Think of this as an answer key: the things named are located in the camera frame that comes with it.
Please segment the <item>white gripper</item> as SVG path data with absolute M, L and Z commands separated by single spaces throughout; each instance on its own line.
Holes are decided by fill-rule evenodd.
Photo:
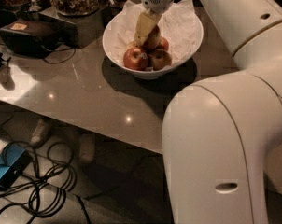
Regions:
M 145 10 L 141 12 L 135 26 L 134 40 L 143 45 L 154 27 L 158 24 L 161 14 L 169 9 L 175 0 L 141 0 Z

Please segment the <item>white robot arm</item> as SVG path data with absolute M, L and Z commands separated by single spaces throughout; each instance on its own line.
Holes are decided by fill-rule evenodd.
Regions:
M 238 70 L 170 102 L 162 154 L 175 224 L 268 224 L 263 165 L 282 143 L 282 7 L 200 0 Z

